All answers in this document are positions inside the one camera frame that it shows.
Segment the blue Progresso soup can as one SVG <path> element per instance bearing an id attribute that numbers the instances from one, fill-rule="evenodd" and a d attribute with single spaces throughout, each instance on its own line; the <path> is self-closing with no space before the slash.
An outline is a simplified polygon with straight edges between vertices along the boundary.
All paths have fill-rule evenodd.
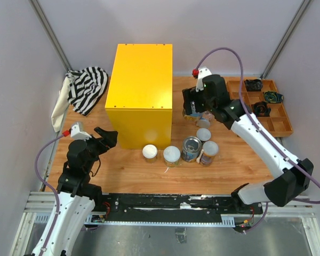
<path id="1" fill-rule="evenodd" d="M 185 162 L 193 162 L 199 156 L 202 149 L 202 142 L 195 136 L 184 139 L 182 144 L 181 158 Z"/>
<path id="2" fill-rule="evenodd" d="M 193 101 L 190 102 L 190 107 L 191 107 L 192 113 L 188 115 L 186 113 L 185 105 L 183 105 L 183 111 L 182 111 L 183 118 L 187 121 L 197 122 L 202 117 L 203 114 L 195 112 L 195 103 Z"/>

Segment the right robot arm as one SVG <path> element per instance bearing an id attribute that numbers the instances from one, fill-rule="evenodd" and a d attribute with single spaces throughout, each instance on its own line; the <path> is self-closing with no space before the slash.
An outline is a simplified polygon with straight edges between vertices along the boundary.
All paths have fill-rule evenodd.
<path id="1" fill-rule="evenodd" d="M 220 75 L 208 75 L 199 80 L 200 88 L 184 89 L 185 113 L 210 112 L 214 118 L 241 137 L 262 159 L 273 180 L 255 185 L 246 183 L 232 192 L 231 208 L 244 213 L 250 204 L 272 202 L 284 207 L 304 192 L 310 183 L 314 165 L 300 160 L 286 150 L 239 99 L 231 99 L 226 82 Z"/>

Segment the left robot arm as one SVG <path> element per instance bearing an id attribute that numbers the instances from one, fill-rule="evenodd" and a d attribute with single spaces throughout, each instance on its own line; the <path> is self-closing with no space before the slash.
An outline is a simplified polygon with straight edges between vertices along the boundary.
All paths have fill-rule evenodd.
<path id="1" fill-rule="evenodd" d="M 86 217 L 103 206 L 102 189 L 90 183 L 90 174 L 100 155 L 116 146 L 118 132 L 100 127 L 94 130 L 99 137 L 88 134 L 80 124 L 75 124 L 59 136 L 70 136 L 73 141 L 68 146 L 67 160 L 57 187 L 40 179 L 52 190 L 55 202 L 32 255 L 71 255 Z"/>

